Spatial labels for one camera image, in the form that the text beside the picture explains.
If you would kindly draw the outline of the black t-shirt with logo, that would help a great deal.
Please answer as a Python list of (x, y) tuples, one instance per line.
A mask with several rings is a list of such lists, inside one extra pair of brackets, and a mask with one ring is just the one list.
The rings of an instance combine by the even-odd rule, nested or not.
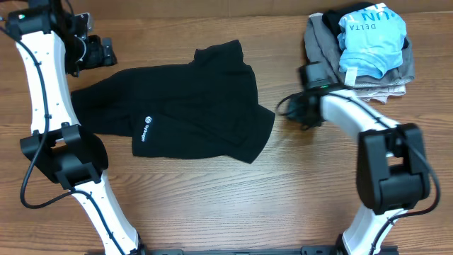
[(187, 64), (122, 70), (74, 91), (71, 101), (87, 130), (130, 137), (137, 157), (251, 163), (275, 122), (258, 102), (238, 40), (197, 50)]

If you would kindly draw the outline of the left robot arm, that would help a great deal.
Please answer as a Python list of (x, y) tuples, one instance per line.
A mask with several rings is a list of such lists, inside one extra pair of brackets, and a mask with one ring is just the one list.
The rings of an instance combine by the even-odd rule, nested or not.
[(115, 65), (112, 41), (93, 34), (91, 15), (75, 14), (68, 1), (27, 5), (10, 12), (1, 28), (16, 43), (30, 92), (31, 134), (20, 141), (21, 151), (32, 169), (80, 203), (105, 254), (145, 254), (110, 187), (104, 144), (79, 122), (67, 82), (82, 70)]

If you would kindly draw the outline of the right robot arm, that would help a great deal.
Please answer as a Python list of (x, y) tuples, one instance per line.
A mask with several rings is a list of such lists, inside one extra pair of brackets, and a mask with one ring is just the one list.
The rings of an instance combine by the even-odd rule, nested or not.
[(382, 246), (394, 224), (425, 215), (440, 203), (440, 182), (425, 156), (423, 134), (362, 102), (346, 85), (335, 83), (320, 62), (298, 69), (302, 91), (294, 93), (284, 116), (303, 130), (324, 122), (337, 125), (357, 143), (356, 187), (362, 202), (352, 224), (334, 245), (304, 246), (302, 254), (397, 254)]

